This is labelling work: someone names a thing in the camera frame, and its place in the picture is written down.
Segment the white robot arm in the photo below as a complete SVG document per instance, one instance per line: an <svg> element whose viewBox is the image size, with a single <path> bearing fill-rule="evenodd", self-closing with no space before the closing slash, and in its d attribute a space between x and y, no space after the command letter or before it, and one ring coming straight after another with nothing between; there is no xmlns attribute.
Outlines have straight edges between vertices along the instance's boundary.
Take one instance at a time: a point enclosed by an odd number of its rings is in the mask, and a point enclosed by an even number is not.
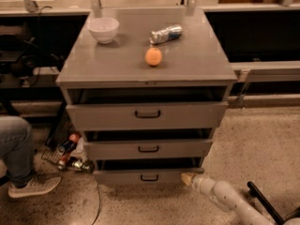
<svg viewBox="0 0 300 225"><path fill-rule="evenodd" d="M221 210L234 211L244 225L300 225L299 210L283 219L252 182L247 183L250 194L260 201L273 221L246 202L226 181L216 181L195 172L183 172L181 179L188 187L206 196Z"/></svg>

